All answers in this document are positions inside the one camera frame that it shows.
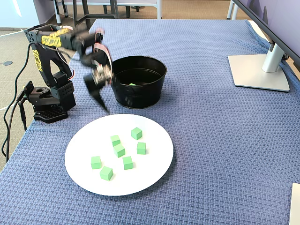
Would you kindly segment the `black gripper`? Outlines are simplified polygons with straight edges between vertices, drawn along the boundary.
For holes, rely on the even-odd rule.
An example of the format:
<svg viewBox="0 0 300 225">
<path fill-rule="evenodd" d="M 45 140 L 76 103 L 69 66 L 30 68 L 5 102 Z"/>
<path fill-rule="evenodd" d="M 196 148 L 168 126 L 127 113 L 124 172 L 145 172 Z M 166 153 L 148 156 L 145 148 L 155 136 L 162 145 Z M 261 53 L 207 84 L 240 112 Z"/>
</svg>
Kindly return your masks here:
<svg viewBox="0 0 300 225">
<path fill-rule="evenodd" d="M 98 63 L 102 66 L 107 65 L 109 68 L 111 68 L 111 56 L 107 48 L 98 48 L 97 52 L 92 52 L 88 55 L 85 54 L 85 51 L 85 48 L 78 49 L 79 59 L 83 65 L 90 68 L 96 68 L 96 64 Z M 105 81 L 101 80 L 99 82 L 96 82 L 93 75 L 87 75 L 84 77 L 84 82 L 89 91 L 89 94 L 99 103 L 100 106 L 102 106 L 102 108 L 108 114 L 110 114 L 100 96 L 100 90 L 105 86 Z"/>
</svg>

